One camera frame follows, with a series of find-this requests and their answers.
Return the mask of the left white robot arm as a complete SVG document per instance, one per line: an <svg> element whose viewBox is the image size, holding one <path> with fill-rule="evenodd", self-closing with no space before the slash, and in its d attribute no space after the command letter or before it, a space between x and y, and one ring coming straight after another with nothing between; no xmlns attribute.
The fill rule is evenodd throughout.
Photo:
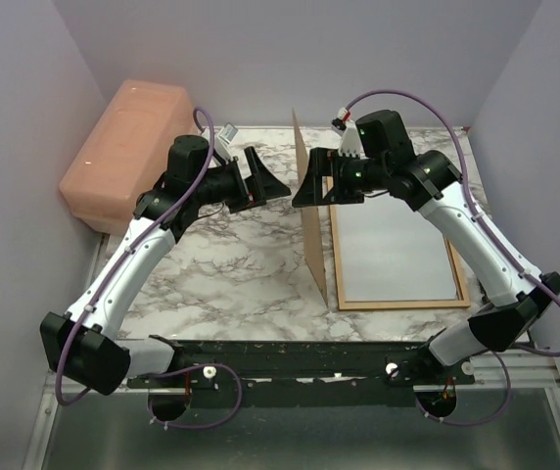
<svg viewBox="0 0 560 470"><path fill-rule="evenodd" d="M181 135L168 150L167 165L153 188L143 193L123 239L103 270L63 314L48 313L40 325L47 361L56 378L111 394L119 384L151 375L164 387L176 385L182 360L167 340L149 338L125 346L117 332L149 275L197 221L201 207L223 204L248 211L288 197L291 190L245 150L250 175L243 177L203 136Z"/></svg>

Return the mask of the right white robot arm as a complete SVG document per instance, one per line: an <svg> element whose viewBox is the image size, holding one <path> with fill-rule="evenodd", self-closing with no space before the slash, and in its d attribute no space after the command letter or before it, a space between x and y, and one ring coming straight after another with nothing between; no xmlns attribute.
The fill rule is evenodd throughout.
<svg viewBox="0 0 560 470"><path fill-rule="evenodd" d="M542 272L513 247L467 194L460 168L444 153L416 153L399 113L382 110L334 124L343 132L341 144L309 151L293 206L355 205L385 191L444 235L489 298L426 343L416 362L419 376L437 384L465 357L508 350L556 302L560 274Z"/></svg>

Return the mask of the brown fibreboard backing board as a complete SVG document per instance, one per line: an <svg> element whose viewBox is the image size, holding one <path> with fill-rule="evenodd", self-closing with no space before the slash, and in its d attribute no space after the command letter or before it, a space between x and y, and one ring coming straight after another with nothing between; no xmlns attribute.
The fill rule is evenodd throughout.
<svg viewBox="0 0 560 470"><path fill-rule="evenodd" d="M299 185L302 185L305 182L308 153L306 151L306 146L303 141L303 135L295 110L292 110L292 122L294 130L297 175ZM328 305L323 240L318 208L302 208L301 221L303 227L303 257L305 264L310 271L323 304Z"/></svg>

